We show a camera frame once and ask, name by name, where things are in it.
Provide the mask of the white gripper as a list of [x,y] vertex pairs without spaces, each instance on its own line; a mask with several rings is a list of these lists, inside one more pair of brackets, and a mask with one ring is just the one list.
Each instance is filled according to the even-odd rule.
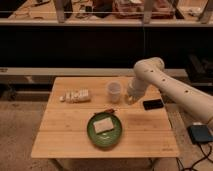
[[133,78],[127,86],[127,94],[128,96],[125,96],[125,103],[126,104],[134,104],[137,102],[136,99],[140,99],[144,94],[146,90],[146,84],[144,81],[141,81],[137,78]]

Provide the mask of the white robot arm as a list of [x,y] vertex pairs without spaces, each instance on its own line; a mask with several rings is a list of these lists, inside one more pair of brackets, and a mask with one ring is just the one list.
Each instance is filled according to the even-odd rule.
[[137,61],[133,68],[134,77],[127,86],[127,96],[136,102],[152,84],[213,129],[213,96],[168,76],[163,72],[164,67],[164,61],[159,57]]

